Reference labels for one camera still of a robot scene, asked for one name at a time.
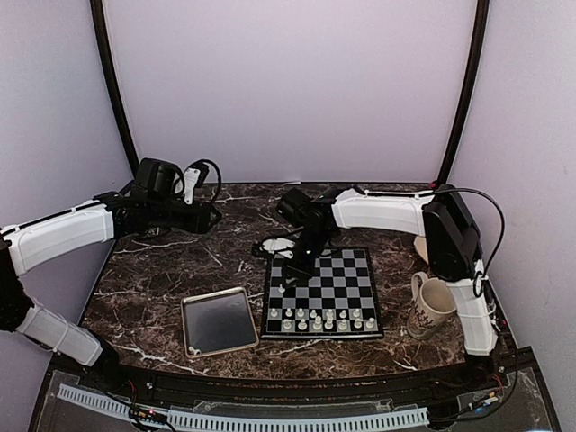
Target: black metal frame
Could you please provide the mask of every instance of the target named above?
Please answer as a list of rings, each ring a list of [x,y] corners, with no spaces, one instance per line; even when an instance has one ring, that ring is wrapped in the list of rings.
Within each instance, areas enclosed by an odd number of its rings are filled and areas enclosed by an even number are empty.
[[[522,348],[517,351],[517,355],[520,370],[527,367],[533,368],[553,431],[559,432],[561,429],[554,405],[532,348]],[[506,369],[502,375],[503,378],[506,376],[505,374],[514,372],[516,360],[513,354],[510,352],[503,355],[501,364]],[[469,390],[448,389],[438,392],[436,380],[458,375],[463,367],[463,364],[456,364],[421,372],[372,376],[364,385],[358,385],[358,380],[355,378],[279,382],[189,376],[179,373],[150,371],[132,366],[124,366],[123,370],[135,386],[140,389],[139,402],[158,407],[169,408],[176,405],[194,408],[198,401],[227,401],[256,405],[310,405],[392,399],[394,406],[415,403],[420,407],[428,407],[431,414],[437,415],[438,412],[445,413],[458,410],[457,396]],[[83,375],[76,362],[65,357],[55,356],[50,362],[49,370],[40,387],[29,432],[34,432],[38,426],[44,399],[48,396],[47,390],[54,371],[78,375],[81,385],[94,388],[94,384]],[[488,383],[483,388],[490,388],[491,386],[493,384]],[[116,393],[127,397],[131,396],[128,388]]]
[[[106,30],[104,5],[102,0],[90,0],[90,7],[92,9],[92,21],[94,23],[94,33],[96,34],[98,51],[100,52],[102,71],[104,72],[106,87],[108,87],[108,96],[110,97],[110,103],[112,104],[112,110],[114,111],[114,118],[116,119],[122,145],[124,146],[124,153],[130,164],[132,175],[135,176],[140,160],[134,147],[130,126],[128,125],[128,118],[126,117],[124,104],[122,103],[118,79],[116,78],[116,72],[114,70],[110,41],[108,39],[108,31]]]
[[[484,41],[484,33],[486,31],[489,4],[490,0],[478,0],[476,6],[476,17],[474,20],[472,41],[470,44],[470,52],[468,54],[468,63],[466,64],[466,72],[464,74],[462,92],[460,93],[460,99],[454,117],[454,124],[452,126],[452,131],[450,132],[450,138],[446,146],[442,166],[440,167],[440,172],[434,182],[437,185],[447,183],[450,171],[452,170],[452,165],[455,161],[458,145],[460,144],[460,138],[462,137],[464,125],[466,123],[470,101],[472,100],[474,83],[478,73],[478,65],[480,64],[480,55],[482,53],[482,44]],[[124,105],[122,103],[116,72],[114,70],[110,41],[108,39],[108,31],[106,30],[103,0],[90,0],[90,5],[92,6],[94,31],[98,42],[98,50],[100,52],[100,61],[102,62],[106,86],[108,87],[108,95],[110,96],[110,102],[112,104],[122,144],[124,146],[126,158],[128,159],[132,173],[136,175],[140,160],[134,147],[126,112],[124,111]]]
[[[470,53],[468,54],[468,63],[466,64],[466,72],[462,83],[462,92],[460,93],[460,100],[456,108],[454,124],[450,132],[450,138],[448,139],[444,160],[438,173],[438,179],[434,182],[437,185],[443,185],[448,182],[448,177],[450,176],[450,171],[456,158],[456,152],[458,151],[458,145],[460,144],[460,138],[464,131],[468,108],[470,108],[470,101],[472,100],[474,83],[476,82],[476,75],[478,74],[478,65],[480,64],[484,33],[486,32],[486,22],[488,21],[489,5],[490,0],[478,0],[476,6],[476,18],[474,19],[474,30],[472,31],[472,41],[470,43]]]

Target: lavender wall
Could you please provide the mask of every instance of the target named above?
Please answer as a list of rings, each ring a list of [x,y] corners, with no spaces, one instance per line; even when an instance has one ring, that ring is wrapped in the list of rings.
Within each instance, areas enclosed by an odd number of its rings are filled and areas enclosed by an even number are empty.
[[[533,346],[563,430],[576,430],[576,3],[492,2],[452,182],[508,217],[491,275],[521,346]],[[495,212],[469,200],[490,249]]]
[[[105,3],[141,155],[228,182],[437,175],[474,0]]]
[[[0,2],[0,226],[45,216],[129,180],[87,1]],[[49,262],[29,294],[78,320],[110,244]],[[27,430],[50,355],[0,333],[1,429]]]

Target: mug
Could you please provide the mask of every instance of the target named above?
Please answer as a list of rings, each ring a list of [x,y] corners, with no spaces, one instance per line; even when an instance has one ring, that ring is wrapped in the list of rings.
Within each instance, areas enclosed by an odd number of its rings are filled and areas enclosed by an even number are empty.
[[[415,339],[430,338],[456,311],[456,303],[444,281],[428,279],[424,272],[412,275],[412,308],[408,333]]]

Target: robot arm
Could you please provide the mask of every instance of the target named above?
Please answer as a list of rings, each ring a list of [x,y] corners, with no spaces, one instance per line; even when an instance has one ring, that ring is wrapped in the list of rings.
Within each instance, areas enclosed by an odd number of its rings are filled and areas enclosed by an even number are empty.
[[[448,192],[443,185],[438,191]],[[397,230],[427,238],[430,267],[450,288],[462,322],[464,347],[470,356],[489,356],[497,341],[493,304],[475,294],[483,275],[480,230],[458,193],[371,193],[357,187],[331,189],[311,199],[298,189],[286,193],[277,211],[302,229],[289,246],[284,277],[309,279],[316,258],[341,229]],[[268,252],[274,253],[273,242]]]
[[[17,331],[77,360],[81,365],[114,362],[112,348],[88,330],[28,297],[18,279],[35,266],[74,249],[119,239],[149,228],[205,233],[221,214],[212,202],[193,202],[209,168],[143,159],[126,193],[105,193],[60,213],[0,230],[0,329]]]

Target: brown marble surface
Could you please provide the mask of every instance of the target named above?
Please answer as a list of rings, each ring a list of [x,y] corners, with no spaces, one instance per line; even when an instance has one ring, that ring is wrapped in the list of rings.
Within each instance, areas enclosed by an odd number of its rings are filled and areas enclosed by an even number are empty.
[[[428,266],[414,251],[414,236],[375,229],[345,230],[334,243],[370,248],[384,339],[263,340],[254,348],[224,355],[186,357],[180,312],[184,297],[244,286],[259,333],[266,261],[252,257],[250,248],[270,233],[291,229],[275,214],[277,201],[291,187],[224,185],[217,201],[223,219],[209,234],[173,231],[120,240],[86,306],[84,326],[110,341],[126,365],[222,378],[369,377],[462,362],[464,338],[456,317],[428,341],[419,342],[407,334],[410,276],[428,271]],[[329,184],[299,187],[317,195]],[[421,187],[380,184],[372,189]]]

